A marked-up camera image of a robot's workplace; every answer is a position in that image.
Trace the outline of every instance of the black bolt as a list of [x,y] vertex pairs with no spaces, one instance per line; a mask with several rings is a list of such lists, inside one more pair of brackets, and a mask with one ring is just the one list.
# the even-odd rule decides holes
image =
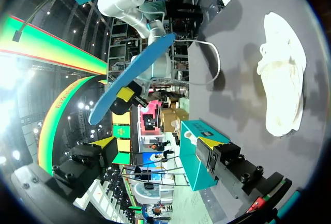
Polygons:
[[225,165],[228,166],[232,162],[232,159],[225,160]]
[[82,159],[82,162],[83,162],[83,163],[88,162],[88,158],[83,158],[83,159]]
[[245,174],[243,174],[243,175],[240,177],[240,181],[241,181],[242,183],[245,183],[245,182],[247,182],[247,181],[249,180],[249,178],[250,178],[250,174],[249,174],[249,173],[245,173]]
[[38,178],[36,177],[36,176],[34,176],[33,178],[32,178],[32,182],[34,182],[35,184],[38,182],[39,180],[38,180]]
[[74,175],[72,173],[67,173],[66,174],[66,179],[69,180],[69,181],[72,181],[72,180],[74,180]]
[[53,172],[58,172],[60,170],[59,166],[52,166]]
[[23,188],[24,188],[24,189],[29,189],[29,188],[30,188],[30,185],[29,185],[28,183],[24,183],[24,184],[23,184]]
[[263,172],[263,166],[257,166],[256,171],[260,173]]

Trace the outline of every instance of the blue paddle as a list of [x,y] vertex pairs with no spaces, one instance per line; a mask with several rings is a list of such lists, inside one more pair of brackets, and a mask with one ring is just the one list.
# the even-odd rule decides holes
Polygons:
[[147,70],[171,46],[175,38],[174,33],[167,34],[146,47],[100,97],[89,115],[88,122],[91,125],[98,124],[113,104],[118,91]]

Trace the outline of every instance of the cable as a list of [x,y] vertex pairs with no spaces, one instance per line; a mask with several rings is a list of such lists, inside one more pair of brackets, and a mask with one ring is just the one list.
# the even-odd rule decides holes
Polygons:
[[213,43],[206,42],[206,41],[201,41],[201,40],[195,40],[195,39],[181,39],[181,40],[175,39],[175,41],[177,41],[177,42],[191,41],[191,42],[197,42],[197,43],[202,43],[202,44],[208,44],[208,45],[212,46],[214,48],[215,52],[216,52],[217,62],[218,62],[218,69],[217,69],[217,73],[214,76],[214,78],[211,79],[207,83],[191,83],[190,82],[191,84],[193,84],[193,85],[208,85],[208,84],[214,82],[218,78],[219,74],[221,73],[221,58],[219,56],[219,52],[218,52],[216,46]]
[[165,15],[165,12],[163,12],[163,11],[155,11],[155,12],[147,12],[147,11],[143,11],[143,10],[140,10],[139,8],[138,8],[138,11],[140,11],[140,12],[142,12],[142,13],[149,13],[149,14],[156,14],[156,13],[160,13],[160,14],[162,14],[162,20],[161,20],[161,23],[163,24],[163,22],[164,22],[164,18],[166,17]]

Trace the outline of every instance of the robotic arm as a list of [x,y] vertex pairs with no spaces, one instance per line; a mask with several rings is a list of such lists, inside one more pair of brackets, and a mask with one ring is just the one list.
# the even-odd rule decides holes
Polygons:
[[[116,17],[131,25],[137,30],[142,38],[148,38],[148,45],[151,45],[159,38],[165,36],[166,32],[164,30],[163,23],[159,20],[147,23],[146,17],[137,8],[144,2],[145,0],[98,0],[97,6],[103,15]],[[120,91],[115,92],[117,93],[117,98],[113,103],[110,103],[112,112],[116,114],[124,114],[131,104],[142,104],[143,106],[146,106],[147,102],[144,101],[144,98],[148,94],[151,79],[169,77],[170,72],[171,60],[168,52],[166,51],[165,53],[158,55],[151,66],[139,73],[139,75],[135,78],[135,82],[132,81],[129,85],[125,84],[125,87],[122,87]],[[98,109],[99,105],[101,105],[99,102],[95,107],[96,109]]]

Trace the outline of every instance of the gray table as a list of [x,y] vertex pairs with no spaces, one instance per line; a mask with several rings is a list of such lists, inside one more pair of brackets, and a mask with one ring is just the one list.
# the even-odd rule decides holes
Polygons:
[[[265,128],[266,97],[256,72],[259,47],[266,42],[264,16],[271,11],[292,26],[307,58],[301,126],[282,138],[273,137]],[[328,52],[318,22],[305,0],[231,0],[198,39],[216,45],[222,75],[214,85],[190,84],[190,119],[201,118],[228,136],[248,160],[265,168],[265,177],[278,171],[291,179],[293,186],[280,206],[296,188],[307,185],[325,139]],[[191,82],[207,82],[216,74],[216,57],[208,46],[192,44],[188,57]],[[211,191],[232,219],[240,202],[221,184]]]

